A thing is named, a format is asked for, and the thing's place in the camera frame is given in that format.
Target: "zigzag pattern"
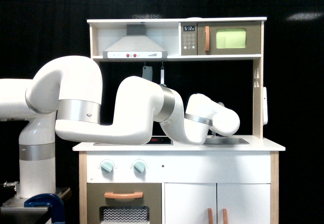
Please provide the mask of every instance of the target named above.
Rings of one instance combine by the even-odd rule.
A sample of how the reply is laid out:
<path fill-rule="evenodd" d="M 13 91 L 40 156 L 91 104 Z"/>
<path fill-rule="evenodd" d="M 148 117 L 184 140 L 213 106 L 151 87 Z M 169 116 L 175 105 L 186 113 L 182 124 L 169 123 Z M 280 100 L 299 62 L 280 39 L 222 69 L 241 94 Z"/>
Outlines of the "zigzag pattern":
<path fill-rule="evenodd" d="M 118 221 L 102 221 L 100 224 L 123 224 L 122 222 Z M 149 221 L 143 221 L 143 222 L 128 222 L 127 224 L 150 224 Z"/>
<path fill-rule="evenodd" d="M 148 209 L 104 209 L 103 221 L 138 223 L 149 219 Z"/>

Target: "range hood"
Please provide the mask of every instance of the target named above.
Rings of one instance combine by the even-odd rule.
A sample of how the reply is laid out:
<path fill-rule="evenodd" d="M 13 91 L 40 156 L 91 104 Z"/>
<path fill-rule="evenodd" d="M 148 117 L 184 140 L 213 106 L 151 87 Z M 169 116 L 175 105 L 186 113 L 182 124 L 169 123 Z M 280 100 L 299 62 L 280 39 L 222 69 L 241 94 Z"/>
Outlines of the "range hood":
<path fill-rule="evenodd" d="M 159 59 L 168 52 L 146 36 L 144 24 L 127 25 L 127 35 L 103 51 L 103 58 Z"/>

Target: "black backdrop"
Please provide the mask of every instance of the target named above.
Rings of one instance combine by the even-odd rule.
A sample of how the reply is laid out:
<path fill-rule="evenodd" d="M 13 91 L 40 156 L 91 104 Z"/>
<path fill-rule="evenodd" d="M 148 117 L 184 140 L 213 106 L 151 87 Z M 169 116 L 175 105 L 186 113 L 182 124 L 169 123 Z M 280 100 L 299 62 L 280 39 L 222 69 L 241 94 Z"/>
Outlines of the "black backdrop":
<path fill-rule="evenodd" d="M 31 79 L 54 58 L 89 57 L 87 19 L 146 14 L 160 18 L 268 17 L 264 85 L 269 123 L 264 137 L 287 149 L 279 156 L 279 219 L 281 223 L 322 222 L 324 0 L 0 0 L 0 78 Z M 158 82 L 161 64 L 147 65 L 153 66 L 153 80 Z M 112 121 L 118 84 L 127 76 L 141 76 L 142 66 L 101 65 L 104 124 Z M 251 133 L 251 61 L 166 62 L 164 66 L 166 84 L 184 102 L 195 92 L 223 101 L 241 118 L 238 133 Z M 0 183 L 19 179 L 18 137 L 26 124 L 0 122 Z M 154 130 L 160 133 L 156 125 Z M 56 142 L 57 186 L 72 189 L 66 223 L 78 223 L 78 153 L 72 151 L 77 143 L 58 137 Z M 13 194 L 0 189 L 0 203 Z"/>

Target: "microwave keypad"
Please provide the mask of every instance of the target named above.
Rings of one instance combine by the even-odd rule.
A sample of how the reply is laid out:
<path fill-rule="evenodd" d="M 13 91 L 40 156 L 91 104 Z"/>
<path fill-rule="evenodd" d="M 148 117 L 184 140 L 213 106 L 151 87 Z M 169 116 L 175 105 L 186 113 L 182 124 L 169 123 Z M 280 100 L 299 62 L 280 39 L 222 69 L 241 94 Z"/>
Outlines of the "microwave keypad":
<path fill-rule="evenodd" d="M 196 24 L 181 24 L 181 55 L 197 55 Z"/>

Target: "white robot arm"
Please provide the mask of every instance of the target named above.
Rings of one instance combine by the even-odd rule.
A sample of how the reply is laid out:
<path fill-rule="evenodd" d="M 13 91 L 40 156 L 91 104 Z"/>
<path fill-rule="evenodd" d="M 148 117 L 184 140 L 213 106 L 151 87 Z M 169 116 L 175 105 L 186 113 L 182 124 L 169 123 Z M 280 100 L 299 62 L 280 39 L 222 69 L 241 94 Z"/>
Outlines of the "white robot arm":
<path fill-rule="evenodd" d="M 170 139 L 200 145 L 204 143 L 209 129 L 223 136 L 232 135 L 238 130 L 239 117 L 234 111 L 202 94 L 193 94 L 184 114 L 180 95 L 172 92 L 176 99 L 175 109 L 167 120 L 160 123 Z"/>
<path fill-rule="evenodd" d="M 55 191 L 55 131 L 71 141 L 145 144 L 156 121 L 174 141 L 203 144 L 211 122 L 223 135 L 239 126 L 236 113 L 199 94 L 190 98 L 185 118 L 176 91 L 139 77 L 120 84 L 113 124 L 102 126 L 101 96 L 99 66 L 81 56 L 55 59 L 33 80 L 0 80 L 0 121 L 29 121 L 19 137 L 22 197 Z"/>

